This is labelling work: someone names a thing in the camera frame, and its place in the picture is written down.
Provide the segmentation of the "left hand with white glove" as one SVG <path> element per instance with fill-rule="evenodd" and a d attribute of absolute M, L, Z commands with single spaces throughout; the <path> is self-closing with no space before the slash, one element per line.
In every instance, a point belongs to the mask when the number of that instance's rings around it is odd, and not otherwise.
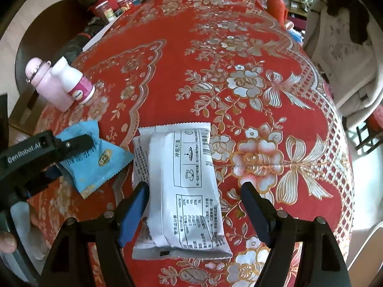
<path fill-rule="evenodd" d="M 15 231 L 1 230 L 1 253 L 14 253 L 19 243 L 24 241 L 27 249 L 36 260 L 43 260 L 48 252 L 36 210 L 27 202 L 19 202 L 11 207 L 11 218 Z"/>

